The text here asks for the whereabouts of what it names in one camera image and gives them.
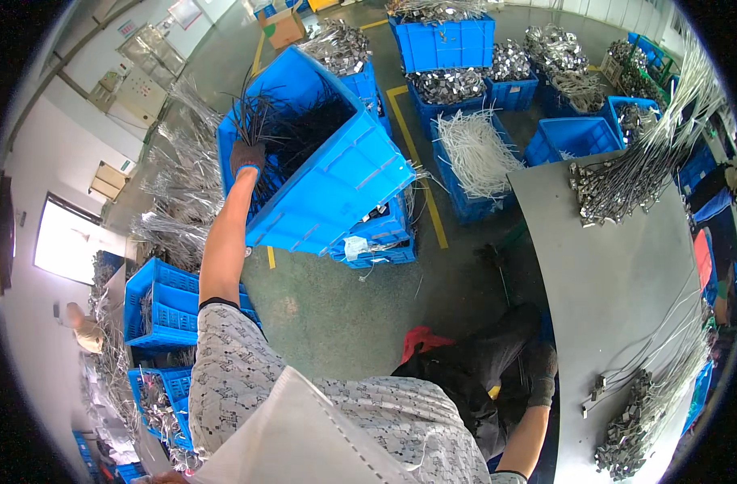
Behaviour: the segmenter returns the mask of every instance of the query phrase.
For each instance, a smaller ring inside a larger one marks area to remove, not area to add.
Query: forearm
[[[505,446],[498,471],[516,471],[529,479],[546,439],[550,410],[548,407],[530,407],[525,411]]]
[[[256,178],[254,168],[239,171],[223,209],[209,229],[199,272],[199,304],[211,297],[239,304],[245,224]]]

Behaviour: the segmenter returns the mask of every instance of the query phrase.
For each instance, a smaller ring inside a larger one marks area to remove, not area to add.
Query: black glove
[[[557,375],[557,351],[551,344],[541,343],[533,349],[529,360],[529,375],[532,378],[532,392],[527,406],[551,408],[554,377]]]
[[[229,165],[234,178],[239,174],[239,170],[245,167],[257,169],[258,177],[260,177],[266,166],[266,145],[259,142],[257,145],[248,146],[242,140],[235,141],[229,157]]]

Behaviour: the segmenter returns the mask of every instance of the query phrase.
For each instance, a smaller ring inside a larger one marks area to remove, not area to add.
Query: concrete floor
[[[594,65],[601,62],[613,40],[626,36],[626,32],[610,25],[539,8],[507,6],[492,16],[496,20],[496,42],[509,38],[522,41],[528,25],[561,25],[578,35]],[[381,21],[386,14],[383,0],[365,0],[348,7],[328,8],[316,17],[344,19],[350,25],[360,26]],[[388,25],[366,29],[365,33],[374,52],[372,62],[379,86],[386,91],[404,85],[399,53]],[[237,3],[193,52],[184,73],[194,76],[199,93],[216,110],[228,111],[230,96],[222,93],[239,90],[254,61],[259,35],[255,18]],[[269,43],[264,42],[260,66],[273,61],[275,55]],[[437,176],[431,144],[422,134],[408,94],[400,94],[397,100],[420,161]],[[394,140],[410,158],[398,120],[389,106],[386,108]],[[529,111],[504,112],[499,117],[523,152],[543,116],[536,102]],[[176,110],[165,119],[176,119]],[[154,136],[150,143],[157,146],[162,140]],[[150,206],[149,197],[135,189],[139,180],[136,177],[130,182],[107,214],[110,225],[117,230],[127,229],[131,215]],[[454,217],[447,194],[432,184],[432,195],[449,247],[441,249],[427,209],[420,215],[424,197],[418,192],[417,262],[376,266],[365,282],[358,277],[367,270],[349,269],[329,257],[281,249],[275,249],[276,268],[270,269],[266,247],[256,248],[245,262],[243,282],[269,342],[291,365],[307,376],[360,379],[387,375],[399,363],[403,337],[410,328],[425,324],[436,333],[460,338],[496,321],[505,311],[499,273],[479,262],[473,251],[487,242],[502,240],[521,221],[519,208],[462,227]],[[545,307],[543,282],[526,232],[506,256],[512,303],[532,301]]]

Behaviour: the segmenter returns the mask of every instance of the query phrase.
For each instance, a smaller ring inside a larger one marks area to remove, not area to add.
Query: worker's arm
[[[263,145],[234,143],[230,165],[237,174],[226,203],[209,229],[199,272],[199,305],[214,297],[239,305],[239,278],[244,266],[244,226],[255,182],[263,170]]]
[[[527,402],[527,410],[505,445],[496,470],[516,472],[525,479],[529,479],[535,470],[549,423],[554,376],[557,374],[557,352],[549,344],[539,348],[533,355],[530,373],[532,394]]]

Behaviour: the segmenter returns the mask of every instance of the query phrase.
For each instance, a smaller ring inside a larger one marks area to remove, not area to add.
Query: yellow floor line
[[[277,263],[274,260],[274,249],[266,246],[266,253],[269,257],[269,269],[274,269],[277,266]]]
[[[370,29],[371,27],[378,27],[380,25],[384,25],[387,23],[387,19],[380,20],[379,22],[369,23],[368,25],[363,25],[361,27],[361,30]]]
[[[253,75],[259,72],[258,64],[261,63],[261,49],[263,49],[265,37],[266,35],[264,34],[264,31],[262,30],[261,37],[258,39],[258,47],[255,48],[255,59],[253,59]]]
[[[409,154],[412,157],[412,161],[416,163],[421,163],[420,161],[420,155],[416,151],[416,146],[414,146],[414,142],[412,141],[412,135],[409,132],[409,127],[406,125],[406,121],[403,119],[403,115],[401,114],[401,109],[398,106],[398,101],[395,99],[395,96],[398,94],[403,94],[404,92],[408,92],[409,89],[406,86],[399,86],[397,88],[388,89],[387,90],[387,96],[390,100],[390,106],[393,108],[393,112],[395,113],[395,119],[398,121],[398,124],[401,127],[401,133],[403,134],[403,140],[406,141],[406,148],[409,149]],[[436,200],[432,196],[432,190],[430,189],[430,185],[427,183],[426,179],[422,179],[422,186],[425,188],[425,202],[427,205],[427,210],[430,212],[430,218],[432,218],[432,227],[436,230],[436,237],[438,237],[438,245],[441,248],[449,248],[449,242],[447,242],[447,235],[443,231],[443,224],[441,223],[441,217],[438,215],[438,206],[436,205]]]

